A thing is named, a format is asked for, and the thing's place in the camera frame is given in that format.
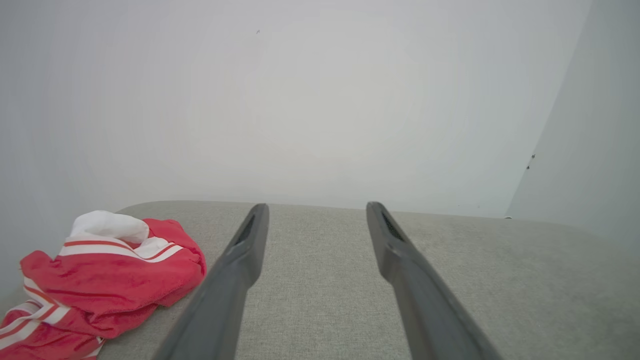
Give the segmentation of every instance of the red towel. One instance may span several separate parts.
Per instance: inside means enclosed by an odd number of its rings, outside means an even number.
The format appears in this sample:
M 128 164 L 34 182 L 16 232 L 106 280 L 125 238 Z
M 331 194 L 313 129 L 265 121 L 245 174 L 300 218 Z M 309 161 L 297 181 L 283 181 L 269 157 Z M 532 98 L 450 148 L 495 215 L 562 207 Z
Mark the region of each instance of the red towel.
M 207 271 L 177 221 L 106 211 L 79 217 L 55 259 L 35 251 L 20 264 L 31 300 L 0 325 L 0 359 L 95 359 L 103 338 L 171 306 Z

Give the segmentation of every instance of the red fabric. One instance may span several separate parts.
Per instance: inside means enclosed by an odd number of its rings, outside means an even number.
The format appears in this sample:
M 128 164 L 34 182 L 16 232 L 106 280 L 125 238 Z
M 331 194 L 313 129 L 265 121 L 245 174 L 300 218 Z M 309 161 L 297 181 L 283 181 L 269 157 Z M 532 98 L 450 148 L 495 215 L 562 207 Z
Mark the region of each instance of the red fabric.
M 97 337 L 115 338 L 139 326 L 158 305 L 171 306 L 200 284 L 207 271 L 205 258 L 182 226 L 175 220 L 144 222 L 150 229 L 149 238 L 156 236 L 175 245 L 168 244 L 157 254 L 140 259 L 108 252 L 130 251 L 122 249 L 127 247 L 124 243 L 75 241 L 65 246 L 83 249 L 80 246 L 89 245 L 91 249 L 107 250 L 100 254 L 57 256 L 53 260 L 44 252 L 35 251 L 22 259 L 26 281 L 30 279 L 39 287 L 26 286 L 26 290 L 45 300 L 39 304 L 42 315 L 38 319 L 43 322 L 26 339 L 0 349 L 0 359 L 82 359 L 101 346 L 102 340 Z M 176 246 L 183 249 L 159 258 Z M 161 261 L 144 260 L 154 258 Z M 61 311 L 66 313 L 58 320 L 56 314 Z M 21 318 L 28 314 L 20 309 L 10 311 L 0 331 L 13 322 L 22 323 L 15 327 L 17 331 L 5 329 L 4 334 L 0 333 L 0 342 L 4 339 L 6 345 L 10 336 L 34 326 L 33 321 Z

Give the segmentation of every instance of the couch cushion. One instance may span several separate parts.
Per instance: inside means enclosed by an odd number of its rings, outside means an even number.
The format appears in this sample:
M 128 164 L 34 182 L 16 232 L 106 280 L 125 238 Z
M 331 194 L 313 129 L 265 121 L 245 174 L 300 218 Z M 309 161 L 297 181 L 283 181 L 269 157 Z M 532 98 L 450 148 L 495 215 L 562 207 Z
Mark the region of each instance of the couch cushion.
M 166 201 L 121 213 L 178 220 L 211 266 L 252 205 Z M 246 299 L 236 359 L 409 359 L 365 211 L 269 207 L 262 275 Z M 636 258 L 563 225 L 393 215 L 505 359 L 640 354 Z M 150 359 L 189 299 L 108 340 L 99 360 Z

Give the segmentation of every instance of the gray upholstery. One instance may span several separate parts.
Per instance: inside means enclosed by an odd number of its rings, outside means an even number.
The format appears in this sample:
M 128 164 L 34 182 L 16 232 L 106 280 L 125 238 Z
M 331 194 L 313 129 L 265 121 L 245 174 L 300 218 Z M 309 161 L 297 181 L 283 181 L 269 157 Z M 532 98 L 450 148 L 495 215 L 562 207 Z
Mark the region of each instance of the gray upholstery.
M 251 206 L 168 201 L 121 213 L 178 220 L 211 266 Z M 409 359 L 364 210 L 269 207 L 236 358 Z M 392 213 L 505 359 L 640 357 L 636 258 L 563 225 Z M 188 300 L 108 340 L 99 360 L 149 359 Z

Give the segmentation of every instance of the white stripe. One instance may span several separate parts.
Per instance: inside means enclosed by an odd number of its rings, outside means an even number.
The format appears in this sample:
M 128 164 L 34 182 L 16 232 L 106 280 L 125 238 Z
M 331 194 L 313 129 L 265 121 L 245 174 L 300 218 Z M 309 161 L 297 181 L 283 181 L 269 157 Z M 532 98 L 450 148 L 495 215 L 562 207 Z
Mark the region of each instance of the white stripe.
M 158 251 L 164 249 L 168 245 L 169 242 L 165 239 L 153 237 L 143 241 L 143 243 L 133 251 L 140 255 L 141 258 L 148 259 L 156 255 Z
M 130 258 L 140 259 L 142 261 L 146 261 L 147 263 L 158 263 L 162 260 L 167 259 L 171 255 L 176 252 L 182 250 L 183 247 L 180 245 L 174 245 L 169 250 L 162 253 L 162 255 L 158 256 L 155 259 L 147 260 L 139 257 L 135 252 L 127 249 L 123 249 L 117 246 L 111 245 L 74 245 L 74 246 L 66 246 L 60 250 L 59 256 L 69 256 L 69 255 L 79 255 L 79 254 L 114 254 L 114 255 L 123 255 L 129 256 Z
M 22 304 L 20 304 L 18 306 L 12 307 L 11 309 L 9 309 L 9 311 L 7 311 L 4 314 L 7 315 L 8 313 L 12 312 L 13 310 L 22 310 L 22 311 L 25 311 L 25 312 L 29 313 L 29 315 L 32 315 L 36 311 L 40 310 L 40 307 L 35 306 L 34 304 L 32 304 L 30 302 L 23 302 Z
M 98 356 L 100 349 L 102 349 L 102 345 L 100 345 L 97 349 L 95 349 L 91 354 L 83 357 L 83 359 L 86 359 L 87 357 L 91 357 L 91 356 Z
M 34 292 L 30 291 L 30 290 L 27 290 L 27 288 L 24 288 L 24 292 L 26 292 L 27 295 L 29 295 L 31 298 L 33 298 L 34 300 L 36 300 L 37 302 L 39 302 L 39 303 L 41 303 L 43 305 L 51 304 L 47 299 L 41 297 L 40 295 L 38 295 L 38 294 L 36 294 L 36 293 L 34 293 Z
M 49 316 L 44 318 L 42 322 L 49 323 L 51 325 L 55 325 L 58 321 L 62 320 L 63 317 L 71 310 L 70 307 L 59 306 L 57 309 L 53 311 Z
M 16 321 L 12 322 L 11 325 L 13 325 L 15 323 L 17 325 L 19 325 L 19 324 L 22 323 L 22 321 L 20 321 L 20 319 L 17 319 Z M 11 345 L 17 343 L 18 341 L 22 341 L 22 340 L 28 338 L 29 335 L 31 335 L 31 333 L 38 327 L 38 325 L 40 325 L 40 322 L 32 320 L 25 327 L 21 328 L 20 331 L 16 332 L 13 335 L 7 336 L 4 339 L 1 339 L 0 340 L 0 350 L 6 348 L 8 346 L 11 346 Z
M 126 247 L 130 248 L 129 244 L 127 244 L 126 242 L 116 239 L 116 238 L 109 238 L 107 236 L 99 236 L 99 235 L 92 235 L 92 234 L 82 234 L 82 235 L 76 235 L 76 236 L 72 236 L 69 237 L 65 240 L 65 243 L 72 243 L 74 241 L 90 241 L 90 240 L 98 240 L 98 241 L 108 241 L 111 243 L 116 243 L 116 244 L 120 244 L 120 245 L 125 245 Z
M 33 281 L 33 280 L 29 279 L 29 278 L 28 278 L 28 277 L 26 277 L 26 276 L 24 277 L 24 285 L 25 285 L 25 286 L 29 286 L 29 287 L 30 287 L 30 288 L 32 288 L 32 289 L 36 289 L 36 290 L 38 290 L 38 291 L 40 291 L 40 292 L 44 293 L 44 291 L 42 291 L 42 289 L 40 289 L 40 287 L 38 286 L 38 284 L 36 284 L 36 282 L 35 282 L 35 281 Z
M 33 305 L 37 306 L 39 309 L 42 307 L 42 304 L 41 304 L 41 303 L 39 303 L 39 302 L 37 302 L 37 301 L 36 301 L 36 300 L 34 300 L 34 299 L 29 299 L 29 300 L 27 300 L 27 301 L 25 301 L 25 302 L 28 302 L 29 304 L 33 304 Z
M 42 320 L 38 320 L 39 317 L 41 317 L 43 314 L 45 314 L 47 311 L 49 311 L 54 306 L 55 306 L 54 304 L 47 304 L 47 305 L 41 307 L 35 313 L 33 313 L 33 314 L 29 315 L 29 316 L 22 316 L 20 318 L 17 318 L 14 321 L 12 321 L 9 325 L 7 325 L 7 326 L 3 327 L 2 329 L 0 329 L 0 334 L 6 334 L 7 332 L 10 332 L 10 331 L 14 330 L 16 327 L 20 326 L 23 323 L 23 321 L 25 321 L 25 320 L 28 321 L 28 324 L 25 327 L 23 327 L 22 329 L 20 329 L 18 332 L 16 332 L 15 334 L 7 336 L 4 339 L 0 339 L 0 350 L 4 349 L 4 348 L 6 348 L 6 347 L 8 347 L 10 345 L 13 345 L 14 343 L 16 343 L 18 341 L 22 341 L 22 340 L 28 338 L 29 335 L 31 335 L 31 333 L 42 322 L 46 322 L 46 323 L 54 325 L 55 323 L 60 321 L 66 315 L 66 313 L 70 310 L 70 308 L 68 308 L 68 307 L 58 307 L 51 314 L 49 314 L 49 316 L 47 316 L 46 318 L 44 318 Z

